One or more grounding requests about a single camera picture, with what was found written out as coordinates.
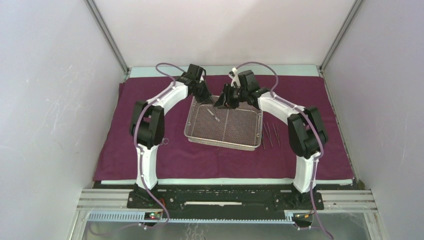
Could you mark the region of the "large steel dressing forceps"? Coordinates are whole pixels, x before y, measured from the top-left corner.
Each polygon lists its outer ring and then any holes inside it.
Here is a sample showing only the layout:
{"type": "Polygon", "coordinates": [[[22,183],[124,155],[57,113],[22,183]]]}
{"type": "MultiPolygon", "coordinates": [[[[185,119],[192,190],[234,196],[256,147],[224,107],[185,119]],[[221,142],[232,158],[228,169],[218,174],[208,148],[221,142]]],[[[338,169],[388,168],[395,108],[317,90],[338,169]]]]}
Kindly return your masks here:
{"type": "Polygon", "coordinates": [[[216,122],[220,122],[218,115],[216,114],[216,112],[213,109],[206,108],[206,110],[216,122]]]}

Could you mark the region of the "metal mesh instrument tray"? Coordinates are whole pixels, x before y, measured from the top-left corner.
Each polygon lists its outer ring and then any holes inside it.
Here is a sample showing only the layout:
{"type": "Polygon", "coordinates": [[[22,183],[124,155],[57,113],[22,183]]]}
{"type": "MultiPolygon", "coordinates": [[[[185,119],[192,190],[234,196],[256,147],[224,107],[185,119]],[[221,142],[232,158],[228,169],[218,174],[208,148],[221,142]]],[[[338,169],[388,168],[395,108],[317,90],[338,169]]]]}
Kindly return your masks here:
{"type": "Polygon", "coordinates": [[[229,149],[254,151],[262,143],[263,112],[246,102],[238,108],[217,108],[191,101],[184,128],[190,142],[229,149]],[[215,121],[206,109],[216,112],[215,121]]]}

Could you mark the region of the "magenta surgical wrap cloth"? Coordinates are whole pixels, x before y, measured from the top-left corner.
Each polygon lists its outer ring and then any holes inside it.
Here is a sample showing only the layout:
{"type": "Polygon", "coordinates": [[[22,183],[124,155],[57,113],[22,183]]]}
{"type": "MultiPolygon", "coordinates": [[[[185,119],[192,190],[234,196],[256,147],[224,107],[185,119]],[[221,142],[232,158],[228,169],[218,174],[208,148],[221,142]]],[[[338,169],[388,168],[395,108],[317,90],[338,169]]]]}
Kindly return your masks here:
{"type": "MultiPolygon", "coordinates": [[[[318,180],[336,181],[354,177],[351,164],[330,104],[325,81],[319,76],[259,75],[260,86],[274,87],[280,97],[305,107],[319,109],[329,136],[324,156],[317,166],[318,180]]],[[[168,77],[130,78],[119,86],[119,98],[111,127],[99,156],[95,181],[134,180],[137,152],[130,134],[133,108],[138,100],[148,100],[167,88],[168,77]]],[[[270,127],[278,125],[278,136],[266,137],[265,146],[254,151],[230,149],[190,142],[184,128],[191,98],[179,102],[165,115],[168,144],[158,148],[156,172],[159,179],[284,179],[296,172],[287,126],[271,114],[264,119],[270,127]]]]}

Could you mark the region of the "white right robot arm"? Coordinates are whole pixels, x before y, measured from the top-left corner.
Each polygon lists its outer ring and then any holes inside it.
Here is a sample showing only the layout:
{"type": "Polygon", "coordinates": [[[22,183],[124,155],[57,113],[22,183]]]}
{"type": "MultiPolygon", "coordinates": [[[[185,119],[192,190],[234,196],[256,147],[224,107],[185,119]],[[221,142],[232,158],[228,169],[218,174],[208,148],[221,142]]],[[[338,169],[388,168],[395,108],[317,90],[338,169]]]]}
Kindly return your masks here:
{"type": "Polygon", "coordinates": [[[215,102],[216,108],[236,109],[240,103],[248,103],[262,112],[269,113],[287,125],[288,141],[296,155],[296,170],[291,194],[291,204],[304,209],[311,202],[309,192],[316,185],[319,159],[324,154],[328,133],[317,107],[304,107],[292,103],[269,90],[260,87],[251,70],[229,72],[231,83],[226,83],[215,102]]]}

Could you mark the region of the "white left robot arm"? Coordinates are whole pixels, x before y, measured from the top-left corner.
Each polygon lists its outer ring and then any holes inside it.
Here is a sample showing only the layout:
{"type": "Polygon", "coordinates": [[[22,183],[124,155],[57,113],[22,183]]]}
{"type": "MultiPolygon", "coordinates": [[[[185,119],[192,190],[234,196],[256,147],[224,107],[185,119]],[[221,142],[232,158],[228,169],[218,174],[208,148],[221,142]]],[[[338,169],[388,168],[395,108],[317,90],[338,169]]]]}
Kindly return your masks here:
{"type": "Polygon", "coordinates": [[[157,152],[165,135],[165,115],[188,96],[193,96],[199,104],[213,102],[206,84],[207,71],[203,67],[190,64],[177,78],[160,70],[158,72],[169,77],[171,83],[156,96],[136,102],[130,125],[137,150],[135,190],[140,192],[138,201],[145,208],[153,208],[158,202],[158,194],[152,189],[158,183],[157,152]]]}

